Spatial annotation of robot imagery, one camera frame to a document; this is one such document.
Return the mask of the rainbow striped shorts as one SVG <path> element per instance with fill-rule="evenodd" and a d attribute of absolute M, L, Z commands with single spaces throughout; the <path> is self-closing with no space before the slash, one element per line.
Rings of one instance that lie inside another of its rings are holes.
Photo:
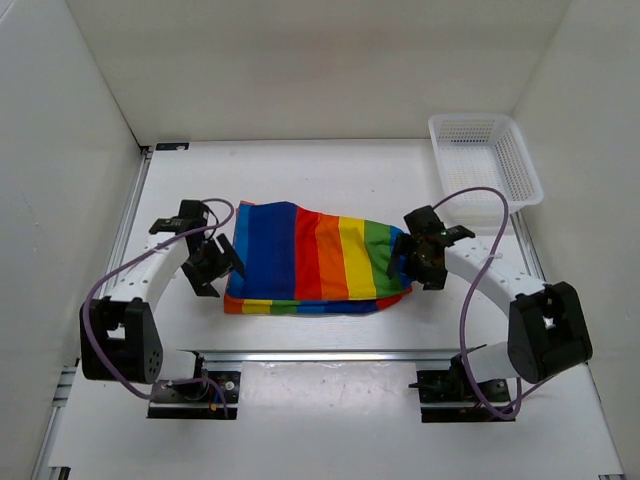
<path fill-rule="evenodd" d="M 244 274 L 232 273 L 227 314 L 365 315 L 411 293 L 411 279 L 389 277 L 395 226 L 304 209 L 291 202 L 236 210 L 233 248 Z"/>

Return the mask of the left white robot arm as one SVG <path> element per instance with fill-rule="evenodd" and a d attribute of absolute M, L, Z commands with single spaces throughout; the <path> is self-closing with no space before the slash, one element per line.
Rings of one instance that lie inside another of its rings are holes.
<path fill-rule="evenodd" d="M 188 400 L 206 395 L 210 377 L 198 353 L 165 352 L 154 312 L 171 280 L 183 273 L 198 297 L 219 297 L 214 281 L 244 264 L 225 234 L 211 200 L 184 200 L 176 215 L 149 229 L 142 254 L 107 274 L 90 289 L 79 312 L 81 367 L 88 380 L 116 381 L 134 395 L 139 385 L 175 385 Z M 107 279 L 115 285 L 96 295 Z"/>

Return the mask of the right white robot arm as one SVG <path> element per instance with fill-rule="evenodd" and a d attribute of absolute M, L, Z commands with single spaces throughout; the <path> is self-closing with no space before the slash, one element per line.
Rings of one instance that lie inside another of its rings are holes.
<path fill-rule="evenodd" d="M 405 215 L 408 227 L 393 246 L 389 277 L 405 276 L 426 290 L 441 290 L 449 274 L 466 281 L 507 317 L 503 342 L 461 353 L 449 375 L 460 399 L 477 396 L 487 381 L 538 384 L 588 362 L 593 346 L 577 290 L 548 284 L 491 253 L 462 225 L 446 227 L 431 206 Z"/>

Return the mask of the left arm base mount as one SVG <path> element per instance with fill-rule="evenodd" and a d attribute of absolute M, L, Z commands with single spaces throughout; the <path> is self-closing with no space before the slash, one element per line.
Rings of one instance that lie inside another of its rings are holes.
<path fill-rule="evenodd" d="M 195 377 L 207 376 L 218 385 L 199 382 L 176 386 L 154 386 L 147 418 L 154 420 L 236 420 L 242 386 L 241 364 L 212 360 L 200 355 Z"/>

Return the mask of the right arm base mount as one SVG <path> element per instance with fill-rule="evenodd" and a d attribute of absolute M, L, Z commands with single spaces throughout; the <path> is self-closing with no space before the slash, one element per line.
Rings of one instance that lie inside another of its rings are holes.
<path fill-rule="evenodd" d="M 423 424 L 504 422 L 477 397 L 459 354 L 447 367 L 418 369 L 409 388 L 418 391 Z"/>

